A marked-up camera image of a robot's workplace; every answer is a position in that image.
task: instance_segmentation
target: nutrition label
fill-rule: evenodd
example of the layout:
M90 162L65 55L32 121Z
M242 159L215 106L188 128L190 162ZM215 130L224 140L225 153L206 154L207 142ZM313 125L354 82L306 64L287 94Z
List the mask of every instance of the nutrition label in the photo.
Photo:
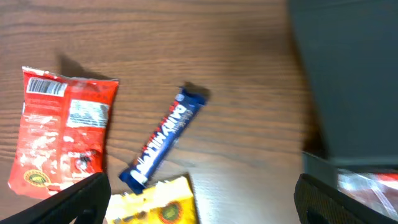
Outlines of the nutrition label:
M71 128L105 128L109 105L85 100L72 100L67 126Z

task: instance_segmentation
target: yellow wrapper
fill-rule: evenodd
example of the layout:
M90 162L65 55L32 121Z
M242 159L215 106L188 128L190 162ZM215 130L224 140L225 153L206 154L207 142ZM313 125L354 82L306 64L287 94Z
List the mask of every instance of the yellow wrapper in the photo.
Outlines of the yellow wrapper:
M194 224L195 200L185 177L159 182L140 195L112 195L108 224Z

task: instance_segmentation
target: snack packet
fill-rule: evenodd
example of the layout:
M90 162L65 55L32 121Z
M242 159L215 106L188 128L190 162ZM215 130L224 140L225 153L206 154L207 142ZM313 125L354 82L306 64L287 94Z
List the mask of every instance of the snack packet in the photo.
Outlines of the snack packet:
M45 199L102 171L117 80L68 78L22 68L24 110L9 187Z
M105 218L108 224L197 223L195 199L185 177L159 182L140 195L112 195Z

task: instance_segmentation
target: barcode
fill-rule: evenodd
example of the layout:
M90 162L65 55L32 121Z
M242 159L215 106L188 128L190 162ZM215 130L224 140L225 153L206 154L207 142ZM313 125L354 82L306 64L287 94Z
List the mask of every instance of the barcode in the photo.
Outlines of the barcode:
M68 84L53 80L31 78L27 84L27 93L38 93L52 96L63 96Z

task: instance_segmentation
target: blue chocolate wrapper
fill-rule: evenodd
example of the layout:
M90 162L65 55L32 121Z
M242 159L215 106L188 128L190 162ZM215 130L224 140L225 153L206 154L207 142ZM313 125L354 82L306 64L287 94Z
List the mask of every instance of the blue chocolate wrapper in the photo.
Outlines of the blue chocolate wrapper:
M148 179L204 105L206 105L206 99L203 96L188 93L185 88L181 88L181 92L170 106L170 113L163 118L148 143L142 147L142 154L131 167L119 175L119 178L127 183L135 194L142 193Z

